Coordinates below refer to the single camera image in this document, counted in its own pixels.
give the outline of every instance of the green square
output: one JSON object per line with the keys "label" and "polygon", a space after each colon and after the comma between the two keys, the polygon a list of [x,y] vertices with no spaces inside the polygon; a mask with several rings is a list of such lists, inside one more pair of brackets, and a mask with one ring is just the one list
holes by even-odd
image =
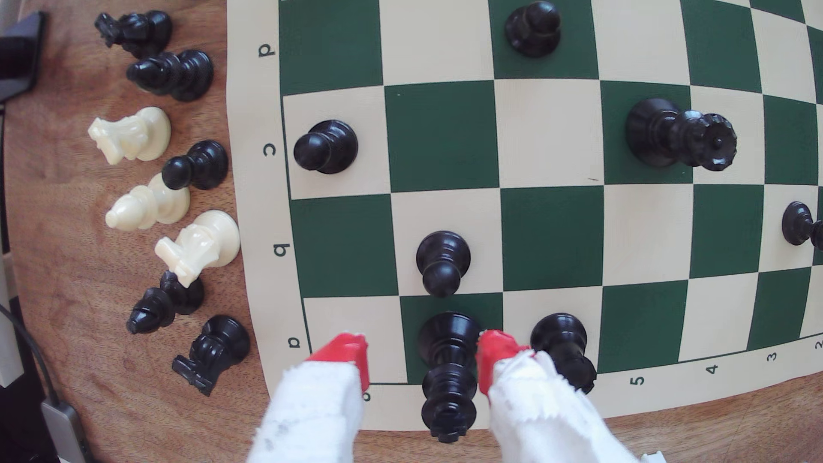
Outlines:
{"label": "green square", "polygon": [[603,288],[597,372],[677,363],[688,280]]}
{"label": "green square", "polygon": [[795,21],[805,22],[800,0],[751,0],[751,7]]}
{"label": "green square", "polygon": [[647,98],[665,98],[685,110],[691,106],[688,86],[643,82],[600,82],[603,114],[603,167],[606,184],[691,183],[692,168],[675,162],[669,167],[644,164],[625,140],[625,118]]}
{"label": "green square", "polygon": [[303,297],[398,294],[388,194],[291,201]]}
{"label": "green square", "polygon": [[681,0],[691,85],[760,92],[751,9],[715,0]]}
{"label": "green square", "polygon": [[506,39],[505,22],[523,0],[489,0],[495,78],[597,78],[597,48],[591,0],[552,0],[560,12],[562,36],[555,51],[541,58],[518,53]]}
{"label": "green square", "polygon": [[383,84],[379,0],[278,3],[283,95]]}
{"label": "green square", "polygon": [[500,214],[505,291],[602,284],[602,186],[502,189]]}
{"label": "green square", "polygon": [[758,275],[746,349],[774,346],[800,337],[810,277],[811,267]]}
{"label": "green square", "polygon": [[385,87],[392,191],[496,188],[493,81]]}
{"label": "green square", "polygon": [[[749,274],[760,263],[763,185],[695,185],[690,278]],[[724,239],[734,230],[734,239]]]}
{"label": "green square", "polygon": [[455,294],[439,298],[408,296],[400,298],[403,323],[403,347],[406,350],[406,374],[409,384],[422,384],[429,368],[417,352],[417,335],[431,317],[454,311],[476,321],[483,330],[503,329],[503,293]]}
{"label": "green square", "polygon": [[763,95],[765,180],[817,185],[817,109],[812,103]]}

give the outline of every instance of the chessboard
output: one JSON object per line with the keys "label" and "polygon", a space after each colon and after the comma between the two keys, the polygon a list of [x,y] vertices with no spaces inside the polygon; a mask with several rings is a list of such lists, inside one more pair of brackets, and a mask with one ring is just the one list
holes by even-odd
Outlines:
{"label": "chessboard", "polygon": [[[544,58],[504,34],[523,0],[230,0],[228,108],[263,372],[342,331],[369,342],[364,429],[421,430],[421,325],[458,311],[527,344],[564,311],[588,331],[604,417],[715,400],[823,370],[823,253],[783,211],[823,213],[823,3],[553,0]],[[632,106],[665,98],[733,124],[724,171],[651,167]],[[339,119],[343,172],[295,163]],[[471,248],[429,296],[421,240]],[[477,394],[474,428],[488,424]]]}

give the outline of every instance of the board label number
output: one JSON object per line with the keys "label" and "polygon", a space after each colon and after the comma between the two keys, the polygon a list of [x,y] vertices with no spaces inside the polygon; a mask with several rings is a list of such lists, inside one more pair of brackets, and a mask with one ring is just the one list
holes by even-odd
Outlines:
{"label": "board label number", "polygon": [[272,51],[272,46],[269,45],[269,44],[262,44],[262,45],[260,45],[260,48],[258,48],[259,58],[262,58],[264,56],[272,56],[273,54],[276,54],[276,53],[274,53]]}
{"label": "board label number", "polygon": [[274,255],[282,257],[286,255],[286,248],[291,245],[274,245]]}

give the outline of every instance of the white chess piece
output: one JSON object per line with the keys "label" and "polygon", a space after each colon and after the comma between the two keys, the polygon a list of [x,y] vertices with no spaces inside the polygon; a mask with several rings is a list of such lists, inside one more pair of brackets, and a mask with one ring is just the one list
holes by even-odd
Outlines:
{"label": "white chess piece", "polygon": [[131,232],[146,230],[155,222],[175,223],[186,215],[190,202],[188,188],[170,189],[157,174],[148,185],[138,185],[121,196],[105,214],[105,224]]}
{"label": "white chess piece", "polygon": [[155,246],[157,257],[163,259],[186,288],[203,269],[228,264],[239,250],[237,222],[215,209],[200,214],[194,223],[180,230],[177,240],[163,236]]}
{"label": "white chess piece", "polygon": [[116,122],[96,118],[89,137],[114,165],[124,157],[129,161],[153,161],[169,146],[171,123],[162,109],[149,106]]}

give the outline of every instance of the cream square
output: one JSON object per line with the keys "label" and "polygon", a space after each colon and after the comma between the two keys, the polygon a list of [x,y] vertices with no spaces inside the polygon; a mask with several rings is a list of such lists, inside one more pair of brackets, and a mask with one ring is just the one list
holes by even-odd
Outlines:
{"label": "cream square", "polygon": [[303,302],[315,351],[343,331],[365,334],[370,380],[406,382],[400,297],[306,297]]}
{"label": "cream square", "polygon": [[466,240],[472,262],[457,294],[503,291],[500,189],[447,189],[392,193],[394,255],[401,296],[425,296],[417,247],[432,232]]}
{"label": "cream square", "polygon": [[500,187],[603,185],[600,81],[498,80],[495,108]]}
{"label": "cream square", "polygon": [[765,123],[763,96],[750,91],[692,87],[691,106],[717,113],[732,123],[737,134],[737,154],[724,171],[694,169],[696,184],[761,185],[765,182]]}
{"label": "cream square", "polygon": [[603,188],[603,286],[688,279],[692,185]]}
{"label": "cream square", "polygon": [[816,102],[815,73],[806,26],[782,16],[751,10],[763,93]]}
{"label": "cream square", "polygon": [[808,206],[815,217],[817,187],[810,185],[765,185],[763,189],[763,235],[760,239],[761,272],[799,269],[811,265],[811,242],[795,246],[783,237],[783,212],[792,201]]}
{"label": "cream square", "polygon": [[592,0],[592,11],[602,80],[689,85],[679,0]]}
{"label": "cream square", "polygon": [[495,77],[486,0],[380,0],[380,40],[385,85]]}
{"label": "cream square", "polygon": [[603,287],[537,289],[503,293],[503,330],[529,344],[534,325],[556,312],[576,316],[586,329],[586,357],[597,368]]}
{"label": "cream square", "polygon": [[746,350],[757,273],[689,280],[679,361]]}
{"label": "cream square", "polygon": [[[318,91],[283,97],[286,152],[292,199],[382,194],[391,191],[383,87]],[[297,165],[292,149],[318,122],[338,119],[357,135],[357,158],[348,168],[327,175]]]}

